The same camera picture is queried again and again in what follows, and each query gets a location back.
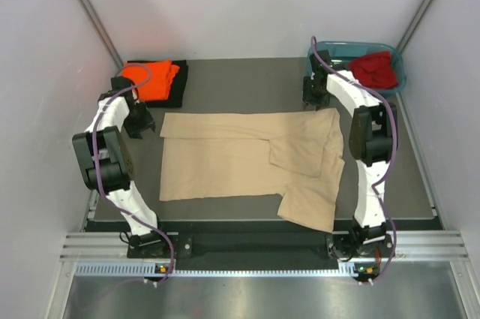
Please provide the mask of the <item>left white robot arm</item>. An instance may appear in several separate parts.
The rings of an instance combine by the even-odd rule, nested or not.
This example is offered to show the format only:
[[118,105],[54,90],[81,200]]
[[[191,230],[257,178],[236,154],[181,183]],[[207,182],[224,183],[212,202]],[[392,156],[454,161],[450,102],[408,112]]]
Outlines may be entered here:
[[117,76],[112,89],[98,99],[95,117],[72,138],[85,186],[117,208],[130,226],[126,243],[154,256],[166,254],[170,238],[158,231],[158,217],[146,205],[134,181],[134,163],[121,135],[141,140],[142,132],[156,129],[146,104],[139,100],[133,81]]

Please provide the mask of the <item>beige t shirt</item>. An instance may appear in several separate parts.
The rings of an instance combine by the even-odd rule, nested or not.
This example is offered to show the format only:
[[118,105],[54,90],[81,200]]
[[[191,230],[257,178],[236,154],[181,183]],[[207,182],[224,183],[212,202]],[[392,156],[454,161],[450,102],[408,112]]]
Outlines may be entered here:
[[160,200],[279,194],[277,215],[331,233],[344,169],[335,108],[295,113],[168,113]]

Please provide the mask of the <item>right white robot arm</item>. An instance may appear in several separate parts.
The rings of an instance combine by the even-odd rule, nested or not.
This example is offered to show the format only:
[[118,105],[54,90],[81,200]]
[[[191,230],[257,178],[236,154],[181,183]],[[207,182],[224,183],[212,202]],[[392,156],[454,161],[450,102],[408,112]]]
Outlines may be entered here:
[[365,256],[387,239],[385,181],[398,147],[396,109],[351,73],[335,69],[327,50],[311,50],[307,60],[304,105],[327,108],[335,97],[351,117],[348,147],[357,164],[358,201],[349,243]]

